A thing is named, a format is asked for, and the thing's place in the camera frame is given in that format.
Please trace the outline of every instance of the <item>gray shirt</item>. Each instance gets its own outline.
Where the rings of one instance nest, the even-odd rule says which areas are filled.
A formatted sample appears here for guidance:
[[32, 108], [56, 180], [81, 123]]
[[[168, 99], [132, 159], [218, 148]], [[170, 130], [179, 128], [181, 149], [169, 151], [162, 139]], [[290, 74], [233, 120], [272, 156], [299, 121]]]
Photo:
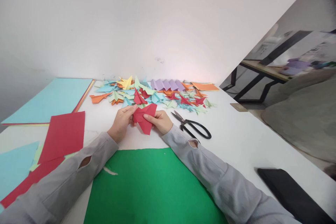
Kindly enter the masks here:
[[[201, 181], [217, 206], [233, 223], [299, 223], [275, 199], [201, 144], [193, 148], [178, 127], [162, 136], [184, 165]], [[89, 146], [66, 160], [0, 214], [0, 223], [60, 223], [81, 193], [118, 150], [102, 132]], [[79, 168], [85, 157], [89, 164]]]

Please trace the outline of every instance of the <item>black object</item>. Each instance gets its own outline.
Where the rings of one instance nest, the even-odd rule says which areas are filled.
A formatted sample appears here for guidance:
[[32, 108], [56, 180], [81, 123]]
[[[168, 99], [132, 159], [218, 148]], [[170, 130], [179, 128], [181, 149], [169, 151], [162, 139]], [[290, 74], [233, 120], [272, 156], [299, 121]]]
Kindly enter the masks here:
[[311, 31], [298, 31], [281, 45], [276, 47], [268, 56], [266, 56], [263, 60], [259, 62], [261, 65], [269, 65], [271, 64], [276, 58], [278, 58], [281, 54], [299, 42], [301, 39], [309, 35]]
[[[265, 101], [265, 98], [271, 88], [271, 86], [277, 84], [277, 83], [281, 83], [284, 84], [286, 83], [286, 81], [281, 80], [277, 77], [274, 77], [268, 73], [262, 72], [258, 69], [255, 69], [249, 65], [245, 65], [244, 62], [240, 62], [239, 65], [241, 65], [242, 67], [245, 67], [247, 69], [250, 69], [256, 73], [258, 73], [259, 75], [257, 77], [255, 77], [249, 84], [247, 84], [246, 87], [244, 87], [235, 97], [234, 99], [238, 102], [238, 103], [262, 103]], [[226, 91], [230, 88], [233, 88], [236, 85], [236, 76], [237, 76], [237, 68], [235, 68], [232, 73], [231, 73], [231, 84], [222, 88], [222, 90]], [[270, 78], [273, 81], [266, 84], [264, 87], [264, 90], [262, 91], [262, 94], [260, 96], [259, 99], [241, 99], [241, 97], [246, 94], [251, 88], [253, 88], [259, 81], [261, 81], [264, 77]]]
[[302, 224], [335, 224], [286, 171], [258, 168], [257, 172], [281, 205]]
[[[207, 130], [207, 128], [205, 128], [202, 124], [198, 123], [198, 122], [195, 122], [195, 121], [191, 121], [191, 120], [184, 120], [182, 118], [182, 116], [180, 116], [179, 113], [177, 113], [175, 110], [174, 110], [175, 114], [173, 112], [171, 112], [173, 114], [173, 116], [179, 120], [181, 122], [181, 125], [180, 125], [180, 129], [183, 131], [183, 129], [186, 130], [186, 132], [192, 137], [192, 138], [196, 138], [185, 126], [185, 124], [189, 124], [194, 130], [196, 130], [196, 132], [198, 134], [200, 134], [202, 137], [206, 138], [206, 139], [210, 139], [211, 138], [211, 134], [210, 132]], [[197, 124], [198, 126], [200, 126], [202, 129], [205, 130], [206, 134], [207, 135], [204, 135], [201, 131], [199, 131], [193, 124]]]

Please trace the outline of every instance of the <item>person's left hand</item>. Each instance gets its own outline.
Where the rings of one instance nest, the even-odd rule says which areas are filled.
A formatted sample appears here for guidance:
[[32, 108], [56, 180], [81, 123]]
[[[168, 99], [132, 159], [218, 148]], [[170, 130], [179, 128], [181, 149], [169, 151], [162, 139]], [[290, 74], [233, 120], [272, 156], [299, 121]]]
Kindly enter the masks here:
[[133, 113], [137, 107], [135, 104], [118, 110], [112, 127], [107, 131], [117, 144], [125, 137], [128, 124], [133, 124]]

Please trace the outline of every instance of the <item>scissors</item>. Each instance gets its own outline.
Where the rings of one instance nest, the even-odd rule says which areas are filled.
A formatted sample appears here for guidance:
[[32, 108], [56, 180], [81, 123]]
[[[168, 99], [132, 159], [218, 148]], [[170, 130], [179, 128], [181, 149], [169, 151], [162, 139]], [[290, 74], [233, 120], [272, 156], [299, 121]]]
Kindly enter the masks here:
[[[175, 114], [173, 112], [171, 112], [173, 114], [173, 116], [179, 120], [181, 122], [181, 125], [180, 125], [180, 129], [183, 131], [183, 129], [186, 130], [186, 132], [188, 132], [188, 134], [192, 137], [192, 138], [196, 138], [186, 127], [185, 127], [185, 124], [189, 124], [194, 130], [196, 130], [196, 132], [198, 134], [200, 134], [202, 137], [206, 138], [206, 139], [210, 139], [211, 138], [211, 134], [210, 132], [207, 130], [207, 128], [205, 128], [202, 124], [198, 123], [198, 122], [195, 122], [195, 121], [191, 121], [191, 120], [184, 120], [182, 118], [182, 116], [180, 116], [179, 113], [177, 113], [175, 110], [174, 110]], [[200, 132], [193, 124], [197, 124], [198, 126], [200, 126], [202, 129], [205, 130], [206, 134], [207, 135], [204, 135], [202, 132]]]

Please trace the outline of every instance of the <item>desk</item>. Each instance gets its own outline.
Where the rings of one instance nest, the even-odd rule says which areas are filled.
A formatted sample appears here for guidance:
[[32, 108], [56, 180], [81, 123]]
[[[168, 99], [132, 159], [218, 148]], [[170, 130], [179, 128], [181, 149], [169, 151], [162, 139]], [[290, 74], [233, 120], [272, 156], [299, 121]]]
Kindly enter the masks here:
[[[89, 95], [97, 94], [93, 87]], [[210, 140], [201, 139], [202, 145], [223, 161], [238, 169], [257, 188], [267, 195], [272, 193], [255, 172], [255, 168], [282, 168], [336, 220], [336, 182], [297, 152], [291, 145], [260, 122], [249, 112], [238, 112], [230, 103], [235, 103], [222, 90], [203, 91], [217, 108], [209, 108], [206, 114], [190, 113], [177, 109], [186, 119], [203, 124], [211, 133]], [[85, 111], [84, 146], [87, 146], [102, 131], [110, 128], [121, 105], [111, 106], [103, 100], [92, 104], [87, 96], [79, 111]], [[158, 105], [161, 110], [165, 105]], [[172, 122], [179, 122], [167, 109]], [[44, 141], [48, 126], [10, 126], [0, 134], [0, 150], [6, 151], [34, 141]], [[166, 148], [157, 131], [143, 135], [139, 128], [129, 127], [120, 149]], [[63, 224], [82, 224], [91, 192], [90, 185], [80, 196], [74, 207], [63, 220]]]
[[[264, 66], [259, 64], [260, 61], [254, 60], [243, 60], [239, 63], [242, 67], [250, 69], [259, 75], [255, 77], [246, 87], [244, 87], [235, 97], [234, 99], [239, 103], [262, 103], [265, 101], [268, 91], [271, 86], [281, 83], [284, 84], [290, 80], [289, 76], [283, 75], [279, 73], [281, 68]], [[237, 77], [237, 68], [233, 70], [231, 73], [231, 84], [224, 87], [223, 90], [226, 91], [236, 85], [236, 77]], [[264, 90], [261, 93], [260, 99], [241, 99], [241, 97], [246, 94], [251, 88], [253, 88], [259, 81], [261, 81], [264, 77], [268, 77], [273, 81], [266, 84]]]

